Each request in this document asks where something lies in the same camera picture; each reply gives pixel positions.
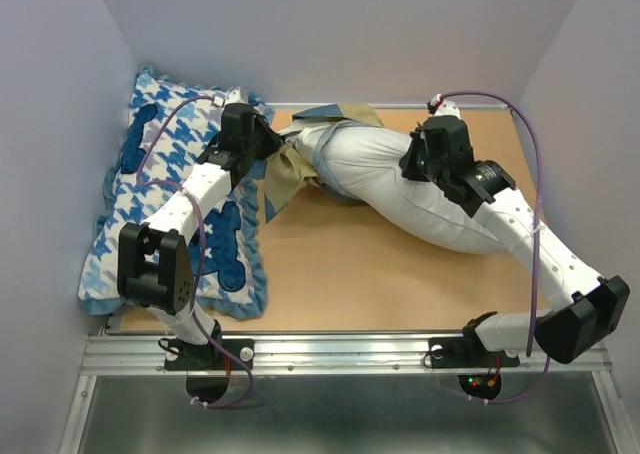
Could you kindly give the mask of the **blue tan white patchwork pillow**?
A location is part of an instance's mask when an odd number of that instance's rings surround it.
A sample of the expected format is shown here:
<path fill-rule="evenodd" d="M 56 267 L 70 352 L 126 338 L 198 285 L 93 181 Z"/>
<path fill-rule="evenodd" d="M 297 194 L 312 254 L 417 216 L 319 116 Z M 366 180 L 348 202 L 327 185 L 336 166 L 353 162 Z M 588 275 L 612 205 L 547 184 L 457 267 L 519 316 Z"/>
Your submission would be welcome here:
<path fill-rule="evenodd" d="M 266 161 L 264 172 L 265 219 L 270 222 L 309 181 L 317 181 L 337 199 L 356 198 L 329 172 L 322 151 L 336 131 L 351 126 L 382 127 L 375 110 L 366 103 L 334 103 L 292 115 L 278 132 L 283 144 Z"/>

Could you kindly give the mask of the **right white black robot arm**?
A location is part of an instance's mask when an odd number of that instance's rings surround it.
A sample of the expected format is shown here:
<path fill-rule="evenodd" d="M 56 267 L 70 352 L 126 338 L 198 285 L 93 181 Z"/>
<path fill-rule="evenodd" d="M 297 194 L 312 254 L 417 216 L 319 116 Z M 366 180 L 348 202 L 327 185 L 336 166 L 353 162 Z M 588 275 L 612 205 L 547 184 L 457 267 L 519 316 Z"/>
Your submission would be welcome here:
<path fill-rule="evenodd" d="M 494 161 L 475 159 L 467 124 L 454 115 L 428 118 L 410 134 L 399 165 L 403 177 L 430 182 L 496 237 L 527 268 L 548 311 L 493 313 L 460 340 L 463 358 L 482 364 L 496 351 L 537 344 L 569 364 L 613 333 L 630 295 L 619 276 L 604 277 L 581 261 L 541 221 L 515 180 Z"/>

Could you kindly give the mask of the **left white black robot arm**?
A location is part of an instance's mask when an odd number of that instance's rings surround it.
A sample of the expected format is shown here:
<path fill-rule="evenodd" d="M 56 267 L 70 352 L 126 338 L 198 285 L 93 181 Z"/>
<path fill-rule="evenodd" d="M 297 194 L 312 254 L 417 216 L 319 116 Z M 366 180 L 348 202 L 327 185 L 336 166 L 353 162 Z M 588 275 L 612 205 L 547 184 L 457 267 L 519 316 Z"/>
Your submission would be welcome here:
<path fill-rule="evenodd" d="M 170 199 L 143 222 L 128 222 L 119 232 L 117 292 L 173 330 L 179 345 L 164 349 L 175 358 L 188 355 L 199 367 L 210 368 L 231 356 L 221 343 L 219 323 L 196 302 L 202 268 L 192 265 L 188 243 L 193 236 L 206 236 L 205 215 L 235 190 L 256 161 L 280 145 L 280 137 L 253 106 L 226 104 L 219 133 L 187 179 L 169 182 L 175 191 Z"/>

